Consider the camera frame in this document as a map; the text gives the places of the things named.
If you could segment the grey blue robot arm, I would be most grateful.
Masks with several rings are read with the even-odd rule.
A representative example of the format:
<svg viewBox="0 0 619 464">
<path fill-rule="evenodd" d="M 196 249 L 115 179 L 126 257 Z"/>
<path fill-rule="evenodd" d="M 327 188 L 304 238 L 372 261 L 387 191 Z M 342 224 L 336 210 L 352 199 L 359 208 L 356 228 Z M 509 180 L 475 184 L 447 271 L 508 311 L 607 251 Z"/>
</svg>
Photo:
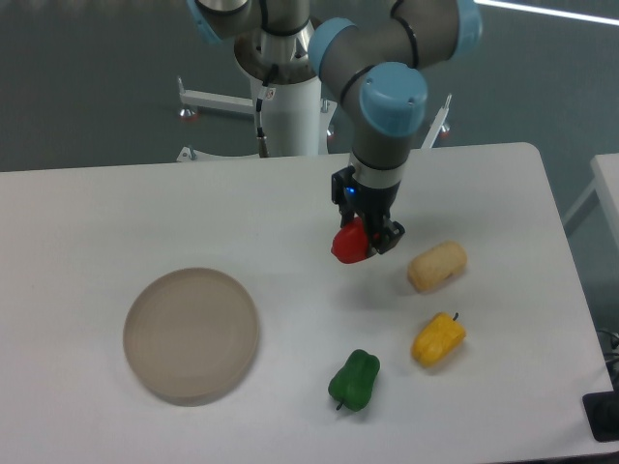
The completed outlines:
<svg viewBox="0 0 619 464">
<path fill-rule="evenodd" d="M 483 30 L 472 1 L 394 1 L 388 20 L 365 31 L 346 18 L 314 22 L 307 1 L 191 1 L 202 40 L 234 42 L 253 79 L 252 116 L 262 158 L 315 154 L 307 126 L 275 110 L 280 92 L 322 84 L 354 127 L 348 164 L 333 174 L 340 230 L 332 252 L 345 264 L 394 248 L 404 227 L 392 220 L 413 136 L 424 120 L 424 68 L 473 49 Z"/>
</svg>

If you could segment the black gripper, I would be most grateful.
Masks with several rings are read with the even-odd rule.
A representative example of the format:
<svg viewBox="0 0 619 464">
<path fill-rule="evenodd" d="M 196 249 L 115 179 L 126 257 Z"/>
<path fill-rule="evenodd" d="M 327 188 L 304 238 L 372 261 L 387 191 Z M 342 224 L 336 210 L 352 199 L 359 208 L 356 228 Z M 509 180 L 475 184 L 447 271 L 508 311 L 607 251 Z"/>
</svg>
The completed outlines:
<svg viewBox="0 0 619 464">
<path fill-rule="evenodd" d="M 355 168 L 344 167 L 331 176 L 332 201 L 339 208 L 340 225 L 359 217 L 368 232 L 368 254 L 384 254 L 393 249 L 405 234 L 404 227 L 391 220 L 391 206 L 400 183 L 388 188 L 371 188 L 358 182 Z"/>
</svg>

